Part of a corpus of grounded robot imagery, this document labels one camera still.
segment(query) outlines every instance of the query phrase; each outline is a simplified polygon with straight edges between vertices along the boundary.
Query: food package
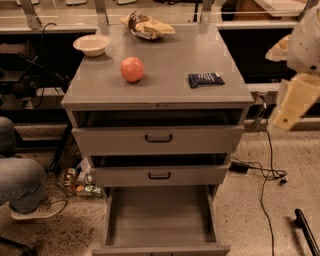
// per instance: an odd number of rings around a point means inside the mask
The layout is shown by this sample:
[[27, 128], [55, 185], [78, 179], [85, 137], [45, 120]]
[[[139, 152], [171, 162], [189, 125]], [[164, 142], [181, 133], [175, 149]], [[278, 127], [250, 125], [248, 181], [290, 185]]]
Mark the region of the food package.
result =
[[175, 33], [175, 29], [170, 25], [162, 23], [140, 11], [134, 11], [127, 17], [121, 18], [120, 21], [131, 30], [132, 34], [148, 40]]
[[278, 43], [271, 47], [266, 53], [267, 60], [279, 62], [287, 60], [289, 35], [283, 37]]

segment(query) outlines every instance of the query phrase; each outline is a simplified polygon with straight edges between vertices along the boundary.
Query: gray drawer cabinet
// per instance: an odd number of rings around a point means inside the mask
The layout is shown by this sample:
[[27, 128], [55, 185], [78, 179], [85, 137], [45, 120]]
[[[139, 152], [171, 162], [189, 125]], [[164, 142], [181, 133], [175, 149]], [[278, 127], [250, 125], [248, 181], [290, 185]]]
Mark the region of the gray drawer cabinet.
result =
[[[103, 244], [93, 255], [230, 251], [219, 242], [214, 196], [252, 97], [216, 27], [201, 26], [176, 25], [153, 42], [108, 26], [106, 54], [83, 60], [62, 101], [104, 191]], [[135, 84], [119, 74], [128, 56], [145, 65]], [[187, 74], [196, 72], [219, 72], [225, 85], [191, 89]]]

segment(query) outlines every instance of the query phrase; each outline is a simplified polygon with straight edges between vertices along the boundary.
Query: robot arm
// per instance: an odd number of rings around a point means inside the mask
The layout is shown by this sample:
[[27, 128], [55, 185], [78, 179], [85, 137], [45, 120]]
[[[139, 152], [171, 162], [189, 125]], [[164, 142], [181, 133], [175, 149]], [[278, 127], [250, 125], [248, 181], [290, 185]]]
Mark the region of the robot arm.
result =
[[279, 95], [268, 129], [290, 130], [320, 96], [320, 5], [309, 9], [292, 33], [266, 54], [273, 61], [286, 60], [297, 72]]

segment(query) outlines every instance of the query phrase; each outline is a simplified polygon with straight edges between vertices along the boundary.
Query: power cord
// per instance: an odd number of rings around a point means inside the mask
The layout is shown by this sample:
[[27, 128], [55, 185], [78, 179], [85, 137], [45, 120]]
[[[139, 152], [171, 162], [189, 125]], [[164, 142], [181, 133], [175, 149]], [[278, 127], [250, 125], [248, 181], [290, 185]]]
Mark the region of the power cord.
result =
[[42, 100], [43, 100], [43, 96], [44, 96], [44, 89], [46, 87], [46, 83], [47, 83], [47, 56], [46, 56], [46, 53], [45, 53], [45, 50], [44, 50], [44, 42], [43, 42], [43, 39], [44, 39], [44, 32], [46, 30], [46, 28], [50, 25], [53, 25], [53, 26], [56, 26], [57, 24], [56, 23], [47, 23], [43, 29], [42, 29], [42, 33], [41, 33], [41, 51], [42, 51], [42, 55], [43, 55], [43, 58], [44, 58], [44, 66], [41, 66], [41, 65], [38, 65], [39, 67], [41, 67], [43, 70], [44, 70], [44, 79], [43, 79], [43, 87], [42, 87], [42, 92], [41, 92], [41, 96], [40, 96], [40, 100], [38, 102], [38, 104], [34, 107], [34, 109], [40, 107], [41, 103], [42, 103]]
[[254, 169], [254, 170], [260, 170], [262, 176], [264, 177], [264, 182], [262, 184], [261, 188], [261, 197], [260, 197], [260, 204], [261, 208], [263, 210], [264, 215], [268, 219], [268, 224], [270, 228], [270, 233], [271, 233], [271, 244], [272, 244], [272, 256], [274, 256], [274, 234], [273, 234], [273, 229], [272, 229], [272, 223], [271, 223], [271, 218], [264, 206], [264, 190], [265, 190], [265, 185], [267, 181], [274, 181], [274, 180], [279, 180], [281, 184], [285, 184], [287, 182], [286, 176], [287, 172], [285, 170], [276, 170], [273, 168], [273, 148], [272, 148], [272, 143], [271, 143], [271, 138], [270, 138], [270, 133], [268, 130], [266, 130], [267, 136], [268, 136], [268, 142], [269, 142], [269, 147], [270, 147], [270, 169], [265, 169], [262, 167], [261, 163], [259, 162], [244, 162], [239, 160], [236, 157], [230, 157], [229, 162], [231, 163], [230, 169], [231, 170], [240, 170], [240, 172], [246, 172], [248, 169]]

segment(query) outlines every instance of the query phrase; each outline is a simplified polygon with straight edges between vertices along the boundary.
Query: drawer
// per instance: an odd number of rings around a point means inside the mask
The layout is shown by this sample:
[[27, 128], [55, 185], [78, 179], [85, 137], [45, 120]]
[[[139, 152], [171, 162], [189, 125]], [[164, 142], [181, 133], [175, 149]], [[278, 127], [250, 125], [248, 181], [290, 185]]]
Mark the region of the drawer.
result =
[[220, 155], [114, 156], [90, 169], [101, 187], [221, 184], [227, 165]]
[[206, 186], [114, 188], [106, 233], [92, 255], [224, 256]]
[[150, 155], [232, 153], [243, 126], [74, 128], [81, 153]]

